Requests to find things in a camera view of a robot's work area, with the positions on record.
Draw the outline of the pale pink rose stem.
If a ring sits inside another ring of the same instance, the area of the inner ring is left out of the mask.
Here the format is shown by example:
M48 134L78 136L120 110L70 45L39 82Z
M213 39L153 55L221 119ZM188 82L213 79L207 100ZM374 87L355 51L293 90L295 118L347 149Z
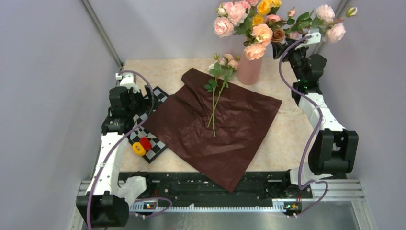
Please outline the pale pink rose stem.
M339 42L346 33L343 21L347 18L357 16L358 8L349 6L345 15L336 18L336 14L331 6L327 4L320 5L312 11L305 12L296 17L295 8L291 8L287 14L285 35L287 38L298 40L302 38L311 29L318 29L323 41L335 44Z

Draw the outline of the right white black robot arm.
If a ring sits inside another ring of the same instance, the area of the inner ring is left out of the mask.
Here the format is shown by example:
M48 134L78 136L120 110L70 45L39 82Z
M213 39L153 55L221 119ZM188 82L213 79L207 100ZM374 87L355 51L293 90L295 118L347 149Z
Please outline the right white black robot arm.
M321 34L309 32L298 40L288 38L285 43L271 44L283 83L313 127L299 166L289 170L290 179L281 184L286 197L294 197L322 178L348 174L355 163L359 135L334 117L319 86L327 59L320 54L307 55L309 46L319 42Z

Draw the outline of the red paper flower bouquet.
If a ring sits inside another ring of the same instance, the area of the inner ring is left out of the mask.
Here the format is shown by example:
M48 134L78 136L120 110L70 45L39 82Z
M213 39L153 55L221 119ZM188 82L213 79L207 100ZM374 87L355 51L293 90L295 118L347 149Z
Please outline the red paper flower bouquet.
M215 53L214 60L215 60L215 62L216 61L219 62L222 67L222 74L218 78L218 86L217 86L216 92L215 92L214 108L216 110L216 107L218 105L219 98L220 98L220 95L222 94L223 89L228 88L228 80L232 77L232 75L234 73L237 72L237 69L239 67L240 55L234 56L234 55L228 53L228 54L224 54L224 55L220 56L219 54Z

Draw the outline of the peach pink rose stem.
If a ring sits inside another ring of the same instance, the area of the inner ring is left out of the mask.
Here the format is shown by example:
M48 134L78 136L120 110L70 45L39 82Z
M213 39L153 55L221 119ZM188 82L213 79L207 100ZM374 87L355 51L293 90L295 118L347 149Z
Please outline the peach pink rose stem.
M253 42L244 49L245 57L250 61L264 56L267 46L272 40L273 31L266 24L258 24L252 28L251 35Z

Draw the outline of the white cream rose stem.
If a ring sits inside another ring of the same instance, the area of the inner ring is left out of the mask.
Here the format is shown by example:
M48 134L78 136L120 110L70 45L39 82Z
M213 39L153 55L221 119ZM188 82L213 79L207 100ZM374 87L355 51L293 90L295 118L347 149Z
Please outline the white cream rose stem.
M214 137L216 137L215 127L214 127L214 111L215 111L214 101L215 101L216 88L218 86L218 78L222 74L222 67L219 62L216 61L214 64L211 65L211 67L209 69L209 74L211 75L211 78L208 81L208 84L204 85L204 88L207 90L207 92L212 93L212 111L211 111L211 117L209 118L207 127L209 127L210 125L212 126L213 135L214 135Z

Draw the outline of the dark red wrapping paper sheet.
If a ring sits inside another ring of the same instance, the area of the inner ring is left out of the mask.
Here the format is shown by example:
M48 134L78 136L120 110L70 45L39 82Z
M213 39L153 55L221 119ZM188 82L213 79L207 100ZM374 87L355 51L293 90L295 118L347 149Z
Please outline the dark red wrapping paper sheet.
M282 101L235 84L214 98L197 69L182 75L143 127L221 188L233 192L265 139Z

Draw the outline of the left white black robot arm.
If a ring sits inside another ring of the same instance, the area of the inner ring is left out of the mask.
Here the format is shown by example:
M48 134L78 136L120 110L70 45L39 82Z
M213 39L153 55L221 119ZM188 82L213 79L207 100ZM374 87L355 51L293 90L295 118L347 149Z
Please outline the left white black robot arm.
M136 198L153 194L153 184L142 176L119 186L120 165L129 146L129 136L142 125L134 122L135 115L150 114L156 103L153 89L146 85L145 90L146 95L125 86L109 91L110 106L101 127L102 143L95 175L85 194L76 200L76 207L90 230L124 227Z

